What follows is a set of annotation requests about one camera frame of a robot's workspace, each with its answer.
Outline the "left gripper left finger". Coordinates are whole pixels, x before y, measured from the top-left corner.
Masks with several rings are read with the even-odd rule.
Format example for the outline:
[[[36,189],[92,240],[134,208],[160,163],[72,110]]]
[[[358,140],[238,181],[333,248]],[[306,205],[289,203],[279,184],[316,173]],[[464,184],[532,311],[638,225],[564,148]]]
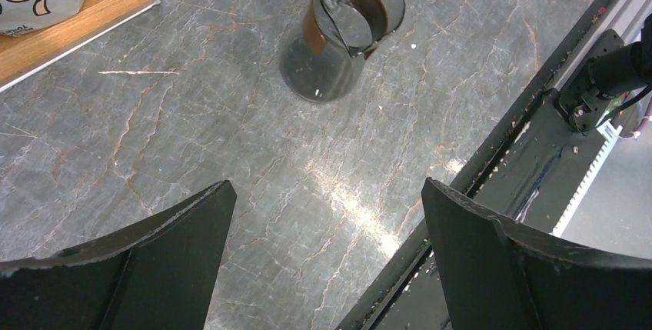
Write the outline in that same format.
[[[217,182],[46,258],[1,264],[3,329],[201,329],[237,199]]]

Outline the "glass coffee carafe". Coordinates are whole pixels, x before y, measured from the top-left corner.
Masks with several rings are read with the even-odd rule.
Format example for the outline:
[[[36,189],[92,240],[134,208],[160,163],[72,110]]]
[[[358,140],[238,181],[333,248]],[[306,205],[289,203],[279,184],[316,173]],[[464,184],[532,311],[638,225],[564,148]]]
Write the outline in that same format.
[[[284,83],[310,102],[357,87],[367,60],[404,21],[405,0],[310,0],[281,52]]]

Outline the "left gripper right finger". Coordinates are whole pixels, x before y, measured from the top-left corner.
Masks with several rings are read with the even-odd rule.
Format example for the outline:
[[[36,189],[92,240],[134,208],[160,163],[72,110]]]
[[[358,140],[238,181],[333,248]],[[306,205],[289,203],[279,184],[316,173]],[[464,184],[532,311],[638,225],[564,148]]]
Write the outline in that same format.
[[[649,329],[651,262],[569,242],[442,182],[422,188],[455,329]]]

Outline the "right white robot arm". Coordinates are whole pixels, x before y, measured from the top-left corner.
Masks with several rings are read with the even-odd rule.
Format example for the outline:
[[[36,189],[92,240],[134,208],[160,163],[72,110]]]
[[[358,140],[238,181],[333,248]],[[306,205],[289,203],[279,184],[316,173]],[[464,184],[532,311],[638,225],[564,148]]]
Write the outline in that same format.
[[[351,58],[367,58],[386,37],[395,32],[404,18],[404,0],[393,5],[382,0],[316,0],[317,10],[304,20],[304,40],[310,50],[320,54],[326,45],[325,28],[320,19],[329,23],[337,42]],[[359,12],[371,30],[371,40],[350,45],[344,29],[334,17],[342,6]],[[586,133],[610,121],[623,110],[637,104],[651,92],[651,18],[644,20],[640,41],[603,50],[587,57],[562,88],[557,109],[576,132]]]

